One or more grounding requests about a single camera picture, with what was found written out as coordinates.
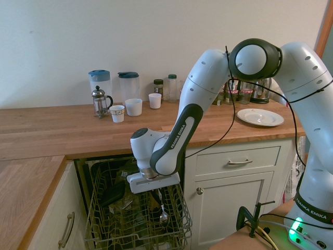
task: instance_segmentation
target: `wooden countertop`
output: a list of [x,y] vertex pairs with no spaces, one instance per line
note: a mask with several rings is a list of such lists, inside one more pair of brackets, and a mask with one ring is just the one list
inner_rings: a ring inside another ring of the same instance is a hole
[[0,161],[0,249],[27,249],[65,170],[64,156]]
[[[261,127],[236,117],[219,144],[294,137],[291,112],[283,105],[236,104],[236,112],[260,108],[284,117],[277,127]],[[130,137],[137,129],[170,131],[178,103],[164,102],[124,122],[93,116],[92,105],[0,110],[0,249],[27,249],[65,169],[66,159],[131,153]],[[207,146],[229,128],[233,107],[212,105],[188,147]],[[298,121],[298,136],[305,135]]]
[[[260,108],[284,117],[277,127],[261,127],[236,117],[227,136],[219,144],[269,140],[294,136],[291,112],[283,105],[236,104],[236,112]],[[143,102],[143,113],[122,123],[112,117],[93,116],[92,105],[0,110],[0,160],[65,155],[67,159],[131,153],[130,137],[140,128],[170,131],[176,121],[178,103],[164,102],[160,109],[150,109]],[[200,122],[188,147],[207,146],[217,141],[232,122],[233,107],[212,105]],[[298,136],[305,135],[298,125]]]
[[[282,215],[285,216],[290,209],[292,208],[294,204],[294,201],[291,199],[288,202],[282,204],[281,206],[275,208],[272,212],[272,214],[276,215]],[[274,221],[281,224],[284,224],[283,218],[278,218],[275,216],[263,216],[260,218],[261,220],[267,220],[267,221]],[[270,237],[273,239],[274,243],[280,250],[299,250],[298,247],[291,244],[288,240],[288,232],[285,228],[268,224],[268,223],[262,223],[260,222],[259,226],[261,228],[269,227],[270,231]],[[272,247],[265,242],[261,237],[258,235],[255,236],[255,238],[250,238],[249,236],[249,228],[244,227],[240,229],[239,231],[233,233],[229,237],[221,240],[214,246],[210,247],[210,250],[268,250],[272,249]]]

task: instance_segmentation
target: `green light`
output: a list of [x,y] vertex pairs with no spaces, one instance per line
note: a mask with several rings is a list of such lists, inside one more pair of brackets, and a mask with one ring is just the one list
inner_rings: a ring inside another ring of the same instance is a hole
[[[300,225],[301,225],[301,222],[302,222],[302,218],[301,217],[297,217],[296,218],[296,221],[292,224],[291,228],[296,230]],[[295,231],[293,230],[289,230],[289,237],[292,239],[292,240],[295,240],[297,234]]]

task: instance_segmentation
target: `drawer handle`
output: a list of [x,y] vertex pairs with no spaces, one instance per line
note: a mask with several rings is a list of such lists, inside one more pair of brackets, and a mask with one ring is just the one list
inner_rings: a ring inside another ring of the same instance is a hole
[[246,159],[246,161],[243,161],[243,162],[231,162],[231,161],[228,161],[228,165],[241,165],[241,164],[247,164],[247,163],[251,163],[253,162],[253,160],[249,160],[249,159]]
[[197,194],[198,194],[198,195],[203,194],[203,189],[198,187],[198,188],[197,188]]
[[67,225],[65,228],[65,231],[63,233],[62,239],[58,241],[59,247],[64,248],[68,242],[69,236],[71,236],[72,230],[73,230],[73,225],[74,225],[74,219],[75,219],[75,213],[72,212],[71,214],[67,215]]

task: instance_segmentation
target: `dishwasher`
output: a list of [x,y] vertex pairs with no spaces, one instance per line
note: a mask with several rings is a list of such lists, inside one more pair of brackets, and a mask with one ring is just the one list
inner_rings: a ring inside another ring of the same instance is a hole
[[[184,249],[192,221],[182,185],[133,194],[126,181],[138,172],[133,156],[88,158],[91,175],[90,205],[85,229],[89,250]],[[117,201],[107,203],[111,195]],[[160,222],[161,203],[168,221]]]

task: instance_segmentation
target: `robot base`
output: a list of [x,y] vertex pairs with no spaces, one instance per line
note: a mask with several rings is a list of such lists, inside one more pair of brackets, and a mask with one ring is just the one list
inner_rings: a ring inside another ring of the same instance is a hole
[[181,180],[179,174],[175,173],[170,176],[157,176],[154,179],[146,179],[141,173],[135,173],[127,176],[133,194],[163,188],[165,186],[178,184]]
[[[322,227],[330,227],[330,225],[321,223],[311,218],[305,214],[296,204],[292,207],[291,211],[287,214],[289,218],[301,218],[302,221],[316,224]],[[293,227],[294,222],[288,219],[284,220],[284,224],[289,227]],[[316,228],[313,226],[308,226],[302,223],[299,223],[299,228],[297,231],[301,232],[304,237],[292,233],[288,230],[289,241],[302,250],[319,250],[319,249],[333,249],[333,230]],[[308,241],[307,238],[310,238],[315,245]]]

